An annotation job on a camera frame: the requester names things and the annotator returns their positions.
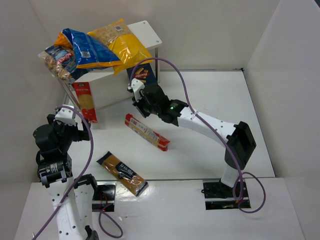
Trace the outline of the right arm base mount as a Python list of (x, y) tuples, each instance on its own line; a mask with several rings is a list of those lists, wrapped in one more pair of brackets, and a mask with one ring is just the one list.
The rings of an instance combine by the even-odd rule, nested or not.
[(206, 210), (228, 210), (238, 209), (241, 203), (243, 209), (250, 209), (250, 199), (247, 185), (243, 183), (243, 197), (241, 201), (236, 201), (233, 197), (232, 188), (221, 183), (219, 178), (205, 179), (202, 181), (201, 193), (204, 196)]

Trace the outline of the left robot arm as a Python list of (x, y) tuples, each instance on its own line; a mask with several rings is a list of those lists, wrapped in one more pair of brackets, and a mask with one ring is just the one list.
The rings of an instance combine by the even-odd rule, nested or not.
[(38, 147), (36, 154), (37, 176), (48, 192), (54, 209), (49, 220), (56, 219), (58, 239), (97, 240), (93, 227), (92, 198), (97, 182), (92, 174), (72, 173), (72, 159), (68, 150), (73, 142), (93, 142), (90, 124), (82, 121), (78, 129), (75, 115), (47, 116), (47, 124), (33, 132)]

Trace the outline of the black La Sicilia spaghetti pack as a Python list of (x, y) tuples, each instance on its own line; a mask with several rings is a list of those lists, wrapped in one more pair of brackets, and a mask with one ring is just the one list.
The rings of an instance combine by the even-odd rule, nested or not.
[(138, 197), (147, 187), (148, 182), (108, 151), (96, 161), (113, 175), (127, 190)]

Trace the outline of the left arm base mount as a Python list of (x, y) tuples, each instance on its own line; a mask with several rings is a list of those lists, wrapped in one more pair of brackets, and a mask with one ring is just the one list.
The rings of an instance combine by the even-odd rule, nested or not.
[(111, 213), (115, 211), (116, 182), (98, 181), (97, 188), (92, 197), (92, 211), (104, 211)]

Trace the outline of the red spaghetti pack with barcode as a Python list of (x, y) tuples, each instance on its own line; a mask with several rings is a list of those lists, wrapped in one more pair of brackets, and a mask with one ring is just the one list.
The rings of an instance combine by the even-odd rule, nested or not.
[(158, 149), (166, 152), (169, 147), (169, 143), (171, 142), (164, 136), (160, 135), (153, 129), (149, 128), (147, 125), (140, 122), (136, 119), (132, 114), (128, 113), (125, 116), (125, 125), (133, 130), (140, 137), (145, 139), (147, 142), (157, 147)]

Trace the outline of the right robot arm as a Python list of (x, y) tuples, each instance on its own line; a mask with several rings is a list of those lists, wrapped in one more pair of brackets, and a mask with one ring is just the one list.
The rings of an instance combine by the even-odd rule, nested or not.
[(193, 110), (186, 102), (169, 99), (158, 84), (145, 85), (134, 79), (128, 91), (144, 118), (156, 115), (167, 124), (193, 130), (221, 144), (226, 168), (220, 181), (229, 188), (235, 185), (257, 146), (247, 123), (230, 123)]

